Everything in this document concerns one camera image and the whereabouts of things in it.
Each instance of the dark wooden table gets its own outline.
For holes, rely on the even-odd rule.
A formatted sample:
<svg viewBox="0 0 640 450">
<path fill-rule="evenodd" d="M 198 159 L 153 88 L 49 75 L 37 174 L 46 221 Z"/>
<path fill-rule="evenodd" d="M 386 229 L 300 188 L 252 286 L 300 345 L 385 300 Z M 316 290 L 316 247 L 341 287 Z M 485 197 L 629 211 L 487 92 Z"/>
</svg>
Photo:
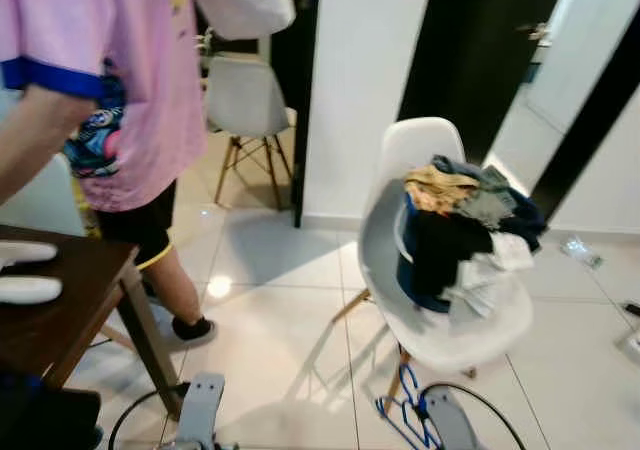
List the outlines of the dark wooden table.
<svg viewBox="0 0 640 450">
<path fill-rule="evenodd" d="M 172 418 L 182 401 L 168 387 L 178 377 L 158 333 L 133 264 L 134 245 L 0 225 L 0 240 L 53 243 L 58 256 L 43 263 L 7 267 L 2 275 L 56 277 L 56 300 L 38 305 L 0 304 L 0 370 L 40 376 L 62 387 L 114 308 Z"/>
</svg>

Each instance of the pink shirt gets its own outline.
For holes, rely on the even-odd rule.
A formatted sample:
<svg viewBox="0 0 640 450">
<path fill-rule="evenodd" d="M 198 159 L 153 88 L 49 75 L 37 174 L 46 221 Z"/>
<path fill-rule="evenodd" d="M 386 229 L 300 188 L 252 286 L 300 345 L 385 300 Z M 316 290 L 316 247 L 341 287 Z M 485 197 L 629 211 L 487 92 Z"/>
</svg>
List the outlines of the pink shirt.
<svg viewBox="0 0 640 450">
<path fill-rule="evenodd" d="M 65 146 L 94 208 L 145 205 L 205 148 L 194 27 L 191 0 L 0 0 L 5 85 L 98 101 Z"/>
</svg>

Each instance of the black shorts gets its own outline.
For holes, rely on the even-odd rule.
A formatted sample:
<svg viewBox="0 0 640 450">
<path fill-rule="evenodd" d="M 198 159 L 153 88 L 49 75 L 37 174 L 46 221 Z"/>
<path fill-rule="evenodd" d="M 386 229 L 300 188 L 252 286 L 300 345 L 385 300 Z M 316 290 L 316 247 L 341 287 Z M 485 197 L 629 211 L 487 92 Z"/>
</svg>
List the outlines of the black shorts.
<svg viewBox="0 0 640 450">
<path fill-rule="evenodd" d="M 138 269 L 151 265 L 171 248 L 167 230 L 173 221 L 176 182 L 146 205 L 125 212 L 96 212 L 102 238 L 135 243 L 140 247 Z"/>
</svg>

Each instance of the white chair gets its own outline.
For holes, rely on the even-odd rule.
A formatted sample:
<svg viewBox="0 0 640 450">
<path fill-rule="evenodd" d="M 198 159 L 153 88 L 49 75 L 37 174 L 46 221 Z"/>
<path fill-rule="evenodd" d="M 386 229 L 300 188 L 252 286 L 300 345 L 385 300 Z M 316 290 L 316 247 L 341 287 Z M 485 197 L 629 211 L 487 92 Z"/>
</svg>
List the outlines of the white chair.
<svg viewBox="0 0 640 450">
<path fill-rule="evenodd" d="M 277 134 L 293 126 L 293 123 L 289 121 L 273 69 L 256 55 L 219 54 L 213 57 L 209 65 L 205 108 L 209 120 L 232 135 L 222 164 L 215 203 L 220 201 L 227 170 L 232 167 L 235 169 L 238 162 L 245 158 L 252 158 L 271 177 L 276 205 L 280 210 L 282 204 L 273 168 L 272 143 L 291 178 L 291 170 Z M 245 148 L 248 141 L 243 143 L 243 137 L 260 139 L 262 143 L 248 151 Z M 261 148 L 265 149 L 268 168 L 253 158 L 253 153 Z"/>
<path fill-rule="evenodd" d="M 0 224 L 85 235 L 73 195 L 69 165 L 62 155 L 55 155 L 31 182 L 0 205 Z M 103 325 L 100 333 L 135 352 L 131 340 L 112 327 Z"/>
<path fill-rule="evenodd" d="M 533 310 L 522 286 L 516 286 L 493 318 L 476 331 L 452 335 L 448 316 L 418 308 L 396 280 L 398 249 L 394 221 L 404 205 L 403 177 L 427 165 L 434 154 L 464 161 L 462 142 L 453 124 L 442 118 L 416 118 L 395 123 L 384 135 L 380 165 L 358 238 L 360 269 L 367 289 L 332 320 L 336 322 L 372 296 L 401 348 L 400 364 L 413 357 L 441 372 L 475 376 L 475 366 L 495 359 L 529 328 Z M 398 389 L 391 383 L 389 396 Z"/>
</svg>

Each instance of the blue sleeve trim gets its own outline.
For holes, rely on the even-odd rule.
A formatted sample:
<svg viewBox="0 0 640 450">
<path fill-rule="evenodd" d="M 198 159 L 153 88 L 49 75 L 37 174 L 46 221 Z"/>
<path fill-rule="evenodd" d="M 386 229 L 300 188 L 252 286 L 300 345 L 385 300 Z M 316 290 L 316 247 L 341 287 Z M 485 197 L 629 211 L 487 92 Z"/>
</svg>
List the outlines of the blue sleeve trim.
<svg viewBox="0 0 640 450">
<path fill-rule="evenodd" d="M 2 62 L 5 86 L 21 89 L 29 83 L 36 83 L 49 90 L 86 98 L 100 98 L 103 95 L 102 79 L 98 75 L 77 72 L 20 57 Z"/>
</svg>

